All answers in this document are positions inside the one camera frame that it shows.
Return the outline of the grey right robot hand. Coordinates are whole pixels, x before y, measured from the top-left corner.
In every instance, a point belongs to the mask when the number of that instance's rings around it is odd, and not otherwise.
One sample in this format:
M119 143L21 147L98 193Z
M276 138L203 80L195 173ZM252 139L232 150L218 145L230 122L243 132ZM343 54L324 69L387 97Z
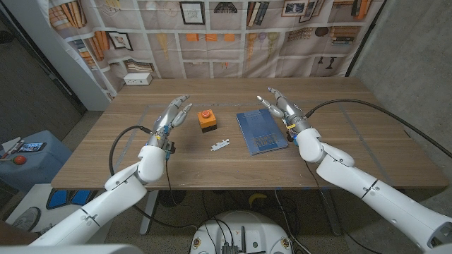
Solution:
M276 105L271 104L259 95L257 100L262 103L272 116L282 119L292 140L295 140L296 136L302 131L311 128L303 111L295 103L292 103L275 88L270 87L268 91L274 95Z

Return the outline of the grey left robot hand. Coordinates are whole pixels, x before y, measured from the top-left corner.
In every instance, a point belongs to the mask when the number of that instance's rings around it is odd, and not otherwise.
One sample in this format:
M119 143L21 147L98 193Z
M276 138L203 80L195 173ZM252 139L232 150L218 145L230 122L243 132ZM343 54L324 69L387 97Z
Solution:
M166 110L158 116L153 125L152 133L148 139L147 145L155 146L163 150L167 147L170 131L183 124L192 107L192 103L190 103L183 109L181 108L183 102L188 98L190 98L190 95L177 97L169 104Z

